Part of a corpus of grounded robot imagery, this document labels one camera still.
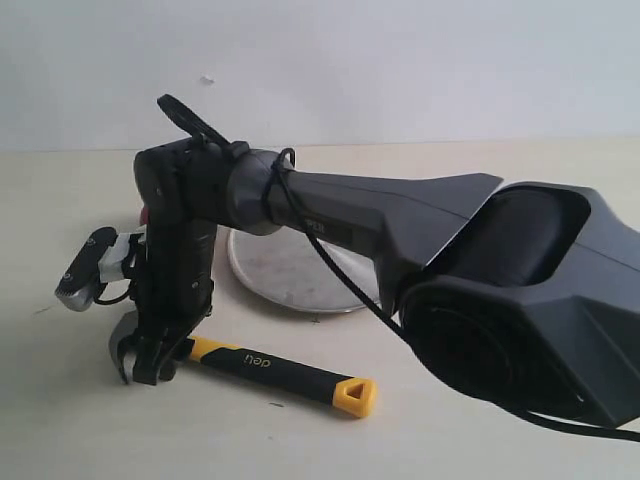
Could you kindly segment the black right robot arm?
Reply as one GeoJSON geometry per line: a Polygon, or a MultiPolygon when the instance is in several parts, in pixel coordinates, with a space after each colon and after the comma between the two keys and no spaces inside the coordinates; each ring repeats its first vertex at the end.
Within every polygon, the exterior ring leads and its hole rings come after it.
{"type": "Polygon", "coordinates": [[[293,153],[193,138],[139,152],[157,294],[211,266],[207,224],[283,227],[373,262],[378,314],[440,381],[535,421],[639,416],[639,234],[594,189],[472,173],[301,172],[293,153]]]}

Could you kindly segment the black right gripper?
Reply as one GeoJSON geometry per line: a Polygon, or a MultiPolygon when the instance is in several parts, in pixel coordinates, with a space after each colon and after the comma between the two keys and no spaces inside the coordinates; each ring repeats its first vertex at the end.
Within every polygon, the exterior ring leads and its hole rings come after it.
{"type": "Polygon", "coordinates": [[[135,156],[147,210],[139,323],[131,337],[137,383],[171,381],[193,347],[189,335],[210,312],[214,243],[218,225],[229,219],[223,208],[230,167],[218,145],[195,138],[135,156]]]}

